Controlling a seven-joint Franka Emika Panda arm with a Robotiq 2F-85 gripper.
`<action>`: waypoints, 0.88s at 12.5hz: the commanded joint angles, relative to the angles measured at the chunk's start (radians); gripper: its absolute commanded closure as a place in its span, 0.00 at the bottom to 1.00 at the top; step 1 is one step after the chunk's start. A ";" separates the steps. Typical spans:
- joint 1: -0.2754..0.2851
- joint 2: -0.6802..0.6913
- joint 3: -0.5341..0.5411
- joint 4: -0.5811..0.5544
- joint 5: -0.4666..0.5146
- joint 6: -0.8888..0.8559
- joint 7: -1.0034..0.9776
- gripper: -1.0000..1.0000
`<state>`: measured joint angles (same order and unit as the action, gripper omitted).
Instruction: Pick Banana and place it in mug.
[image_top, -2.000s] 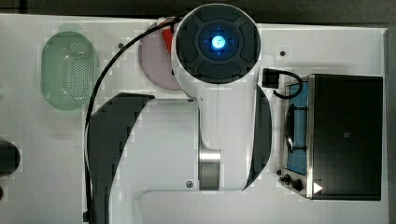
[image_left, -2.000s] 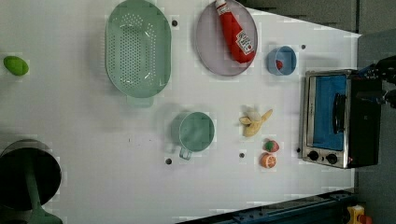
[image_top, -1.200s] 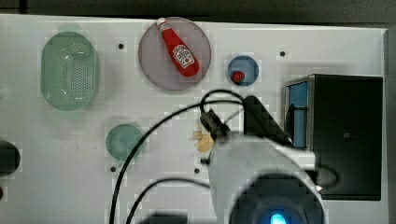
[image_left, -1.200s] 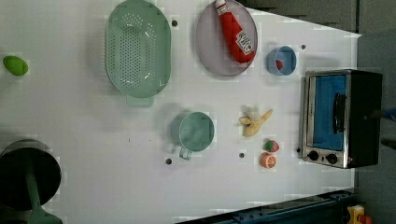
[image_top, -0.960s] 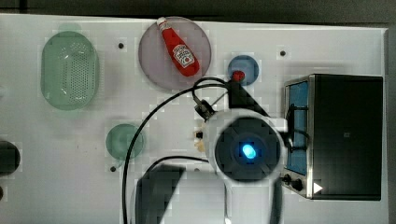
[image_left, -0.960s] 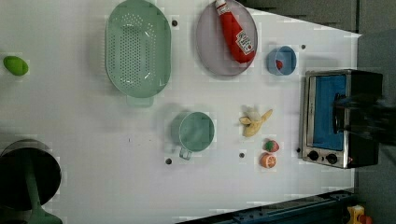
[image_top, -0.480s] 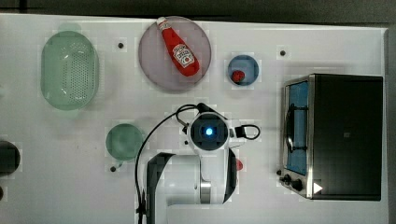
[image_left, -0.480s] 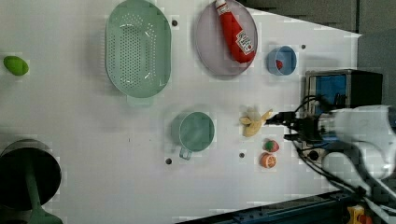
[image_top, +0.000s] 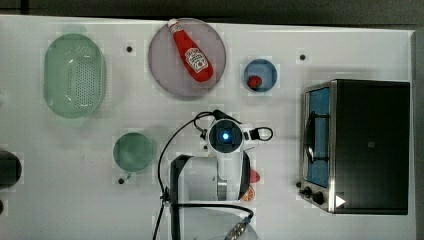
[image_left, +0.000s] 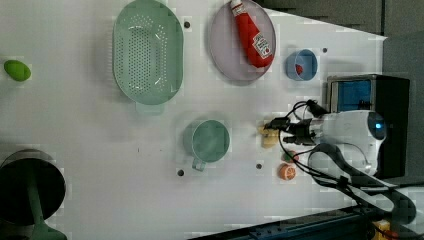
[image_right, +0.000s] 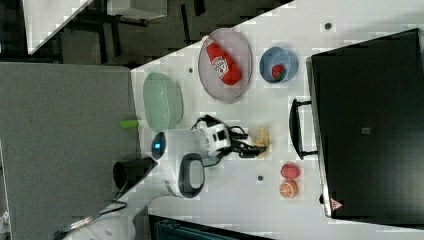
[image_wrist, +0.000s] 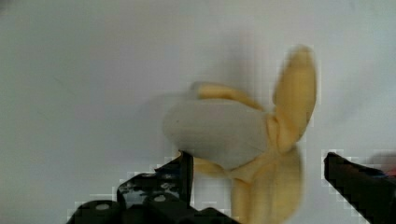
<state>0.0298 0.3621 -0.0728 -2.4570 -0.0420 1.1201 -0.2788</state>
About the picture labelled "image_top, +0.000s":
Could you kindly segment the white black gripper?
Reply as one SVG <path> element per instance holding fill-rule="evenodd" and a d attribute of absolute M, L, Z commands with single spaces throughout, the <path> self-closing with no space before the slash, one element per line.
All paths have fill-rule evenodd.
<path fill-rule="evenodd" d="M 260 142 L 270 141 L 274 136 L 270 127 L 242 123 L 220 110 L 212 111 L 211 116 L 213 120 L 207 129 L 202 130 L 201 138 L 215 155 L 254 149 Z"/>

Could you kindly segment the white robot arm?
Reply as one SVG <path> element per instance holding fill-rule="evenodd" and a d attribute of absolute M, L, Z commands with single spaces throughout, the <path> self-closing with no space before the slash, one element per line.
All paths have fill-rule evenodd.
<path fill-rule="evenodd" d="M 182 154 L 168 168 L 172 240 L 260 240 L 250 226 L 254 213 L 239 217 L 251 184 L 248 151 L 269 141 L 273 130 L 244 124 L 220 110 L 202 128 L 206 156 Z"/>

